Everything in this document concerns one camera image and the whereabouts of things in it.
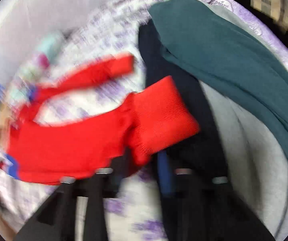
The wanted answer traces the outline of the dark navy garment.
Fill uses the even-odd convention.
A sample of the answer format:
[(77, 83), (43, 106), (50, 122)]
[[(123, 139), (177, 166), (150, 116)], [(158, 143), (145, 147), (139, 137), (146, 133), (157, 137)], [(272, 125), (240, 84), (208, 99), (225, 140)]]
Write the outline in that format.
[(139, 28), (138, 46), (146, 66), (146, 88), (160, 97), (150, 100), (150, 106), (165, 112), (162, 124), (171, 136), (165, 157), (159, 158), (160, 175), (166, 173), (168, 165), (190, 170), (208, 184), (229, 184), (224, 151), (200, 83), (164, 59), (164, 47), (152, 20)]

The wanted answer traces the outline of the floral turquoise folded quilt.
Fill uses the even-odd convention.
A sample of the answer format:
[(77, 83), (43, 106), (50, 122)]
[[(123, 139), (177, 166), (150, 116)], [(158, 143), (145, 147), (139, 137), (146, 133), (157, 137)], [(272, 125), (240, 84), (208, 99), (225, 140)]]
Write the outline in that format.
[(15, 107), (27, 102), (37, 81), (50, 67), (66, 40), (61, 31), (46, 35), (34, 49), (31, 57), (17, 70), (5, 94), (9, 106)]

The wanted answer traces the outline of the red track pants striped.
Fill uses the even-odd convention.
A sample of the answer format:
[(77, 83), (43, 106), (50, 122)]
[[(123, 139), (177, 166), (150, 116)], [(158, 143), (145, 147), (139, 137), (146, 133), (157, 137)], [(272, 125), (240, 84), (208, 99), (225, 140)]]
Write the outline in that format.
[(10, 127), (4, 169), (15, 179), (58, 184), (63, 177), (85, 179), (111, 161), (132, 154), (131, 171), (146, 165), (150, 156), (170, 146), (162, 121), (164, 111), (150, 106), (160, 99), (153, 89), (130, 93), (107, 113), (75, 123), (42, 126), (34, 119), (48, 99), (68, 91), (96, 87), (133, 71), (133, 56), (122, 54), (88, 63), (53, 87), (34, 86), (29, 102)]

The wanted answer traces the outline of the purple floral bed sheet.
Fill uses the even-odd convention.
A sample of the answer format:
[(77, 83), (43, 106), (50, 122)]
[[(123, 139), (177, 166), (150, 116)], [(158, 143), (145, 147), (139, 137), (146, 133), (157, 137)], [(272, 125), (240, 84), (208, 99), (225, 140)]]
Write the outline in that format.
[[(7, 73), (10, 85), (18, 68), (31, 57), (42, 37), (38, 32), (39, 22), (35, 22), (31, 30), (19, 23), (24, 6), (28, 6), (28, 12), (40, 15), (47, 2), (51, 2), (56, 5), (56, 19), (70, 16), (75, 26), (39, 81), (54, 82), (87, 60), (122, 52), (135, 56), (135, 73), (97, 89), (51, 100), (42, 108), (37, 121), (43, 125), (56, 125), (112, 110), (121, 104), (128, 92), (141, 91), (144, 87), (145, 66), (138, 50), (137, 34), (140, 24), (148, 19), (147, 9), (158, 1), (165, 0), (16, 0), (13, 9), (5, 16), (6, 27), (0, 28), (0, 74), (8, 64), (2, 51), (7, 51), (10, 56), (22, 56)], [(262, 42), (288, 71), (288, 48), (251, 12), (234, 0), (199, 1), (209, 4), (214, 11)]]

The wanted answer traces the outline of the dark green garment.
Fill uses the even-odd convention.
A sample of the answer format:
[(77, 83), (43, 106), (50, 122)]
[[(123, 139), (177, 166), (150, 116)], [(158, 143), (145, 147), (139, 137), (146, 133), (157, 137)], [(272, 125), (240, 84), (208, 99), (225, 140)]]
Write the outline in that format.
[(149, 14), (162, 55), (262, 121), (288, 159), (288, 72), (255, 37), (198, 0), (169, 0)]

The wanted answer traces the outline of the light grey garment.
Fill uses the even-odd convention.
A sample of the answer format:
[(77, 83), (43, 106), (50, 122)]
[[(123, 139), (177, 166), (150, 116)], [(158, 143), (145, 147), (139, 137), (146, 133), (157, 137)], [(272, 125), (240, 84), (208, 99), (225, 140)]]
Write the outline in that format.
[(288, 160), (271, 131), (211, 86), (201, 87), (214, 114), (233, 188), (275, 240), (288, 236)]

